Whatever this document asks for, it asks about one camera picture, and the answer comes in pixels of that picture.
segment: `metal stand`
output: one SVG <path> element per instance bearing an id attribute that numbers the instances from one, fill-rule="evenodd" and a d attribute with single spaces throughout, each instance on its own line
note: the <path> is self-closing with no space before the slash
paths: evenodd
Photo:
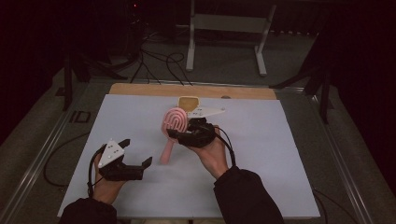
<path id="1" fill-rule="evenodd" d="M 186 70 L 192 71 L 194 65 L 194 31 L 196 29 L 248 32 L 262 34 L 262 40 L 260 44 L 254 48 L 254 52 L 256 55 L 257 65 L 259 66 L 260 76 L 265 77 L 267 75 L 267 71 L 262 57 L 262 49 L 268 36 L 275 10 L 276 6 L 272 5 L 267 18 L 195 14 L 195 0 L 191 0 L 190 44 L 189 51 L 187 53 Z"/>
<path id="2" fill-rule="evenodd" d="M 67 51 L 64 55 L 64 111 L 67 110 L 73 102 L 73 71 L 78 81 L 89 82 L 91 75 L 88 71 L 87 65 L 102 71 L 105 75 L 114 79 L 127 79 L 127 77 L 118 75 L 111 69 L 104 67 L 83 53 L 72 50 Z"/>
<path id="3" fill-rule="evenodd" d="M 291 77 L 279 84 L 269 86 L 271 89 L 283 89 L 288 87 L 290 84 L 299 81 L 305 77 L 310 77 L 308 83 L 304 87 L 304 93 L 307 95 L 315 95 L 318 92 L 320 86 L 322 86 L 321 96 L 320 96 L 320 107 L 319 114 L 325 123 L 327 121 L 327 107 L 329 104 L 329 90 L 330 90 L 330 80 L 331 72 L 330 69 L 323 69 L 319 66 L 313 67 L 306 72 L 299 73 L 295 77 Z"/>

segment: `yellow object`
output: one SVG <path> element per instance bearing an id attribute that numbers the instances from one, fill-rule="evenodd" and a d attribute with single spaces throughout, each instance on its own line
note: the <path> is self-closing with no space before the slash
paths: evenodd
<path id="1" fill-rule="evenodd" d="M 196 96 L 180 96 L 178 98 L 177 106 L 186 112 L 191 112 L 200 104 L 199 98 Z"/>

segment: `metal frame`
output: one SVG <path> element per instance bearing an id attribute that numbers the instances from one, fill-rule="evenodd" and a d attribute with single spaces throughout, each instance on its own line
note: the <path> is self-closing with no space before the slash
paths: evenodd
<path id="1" fill-rule="evenodd" d="M 178 83 L 173 81 L 164 81 L 163 83 L 172 84 Z M 257 87 L 257 88 L 268 88 L 267 86 L 248 86 L 248 85 L 227 85 L 227 84 L 215 84 L 215 83 L 194 83 L 196 85 L 209 85 L 209 86 L 235 86 L 235 87 Z M 86 85 L 83 85 L 83 88 L 78 89 L 76 92 L 77 98 L 79 98 L 82 93 L 84 92 Z M 304 94 L 303 88 L 294 88 L 294 87 L 287 87 L 283 90 L 274 90 L 275 92 L 285 92 L 285 93 L 297 93 L 297 94 Z M 362 199 L 361 193 L 351 173 L 347 168 L 346 160 L 344 159 L 339 146 L 336 144 L 336 141 L 329 129 L 329 127 L 323 122 L 318 112 L 319 102 L 317 97 L 314 95 L 307 96 L 312 109 L 315 110 L 316 119 L 319 120 L 320 127 L 322 128 L 326 140 L 330 144 L 332 157 L 335 162 L 335 166 L 338 170 L 339 175 L 344 183 L 346 188 L 346 193 L 349 196 L 349 199 L 355 209 L 356 215 L 359 219 L 361 224 L 372 224 L 374 223 L 368 209 L 365 205 L 365 202 Z M 70 109 L 64 112 L 61 117 L 59 118 L 57 124 L 53 128 L 50 136 L 48 137 L 46 143 L 41 148 L 40 152 L 37 154 L 35 160 L 32 162 L 30 167 L 27 169 L 21 183 L 18 185 L 17 189 L 15 190 L 13 196 L 7 203 L 6 208 L 3 210 L 3 213 L 0 216 L 0 223 L 12 223 L 12 220 L 18 214 L 23 202 L 25 201 L 26 197 L 28 196 L 30 190 L 32 189 L 36 179 L 38 178 L 42 167 L 44 165 L 44 161 L 49 156 L 51 151 L 54 149 L 59 137 L 61 136 L 64 126 L 66 125 L 67 121 L 70 119 L 73 108 L 75 107 L 78 99 L 71 104 Z"/>
<path id="2" fill-rule="evenodd" d="M 262 34 L 262 40 L 258 46 L 255 46 L 254 53 L 256 55 L 257 65 L 259 66 L 260 76 L 267 76 L 264 58 L 262 57 L 262 49 L 270 31 L 275 10 L 276 5 L 272 5 L 266 18 L 195 14 L 195 0 L 191 0 L 190 44 L 189 51 L 187 53 L 186 70 L 192 71 L 194 66 L 194 32 L 196 29 L 236 31 Z"/>
<path id="3" fill-rule="evenodd" d="M 41 173 L 47 158 L 50 156 L 51 151 L 55 148 L 59 138 L 61 137 L 64 127 L 70 120 L 72 112 L 78 102 L 78 99 L 82 96 L 88 84 L 83 83 L 78 85 L 78 89 L 75 92 L 76 100 L 70 104 L 69 109 L 62 113 L 57 123 L 53 127 L 49 137 L 44 143 L 43 147 L 38 152 L 35 160 L 27 168 L 23 175 L 20 184 L 17 186 L 14 194 L 11 196 L 6 207 L 0 215 L 0 223 L 13 223 L 13 220 L 20 211 L 24 201 L 26 200 L 30 190 L 32 189 L 35 181 Z"/>

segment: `black jacket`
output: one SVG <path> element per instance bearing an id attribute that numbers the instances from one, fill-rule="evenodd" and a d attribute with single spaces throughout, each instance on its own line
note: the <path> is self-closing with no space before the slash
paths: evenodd
<path id="1" fill-rule="evenodd" d="M 281 224 L 282 215 L 260 177 L 233 166 L 215 182 L 215 194 L 227 224 Z M 117 211 L 94 199 L 78 199 L 64 209 L 61 224 L 116 224 Z"/>

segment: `white board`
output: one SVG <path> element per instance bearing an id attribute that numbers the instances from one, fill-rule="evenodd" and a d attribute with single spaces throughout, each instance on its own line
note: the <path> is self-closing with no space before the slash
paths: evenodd
<path id="1" fill-rule="evenodd" d="M 218 124 L 230 137 L 236 164 L 262 178 L 283 217 L 319 217 L 298 150 L 282 105 L 277 100 L 201 98 L 201 106 L 225 108 L 207 121 Z M 107 95 L 59 211 L 78 198 L 87 198 L 89 162 L 110 138 L 131 139 L 123 162 L 153 163 L 143 180 L 129 181 L 113 203 L 119 217 L 221 217 L 213 192 L 215 179 L 198 157 L 174 145 L 167 165 L 159 162 L 167 138 L 161 132 L 164 113 L 177 97 Z"/>

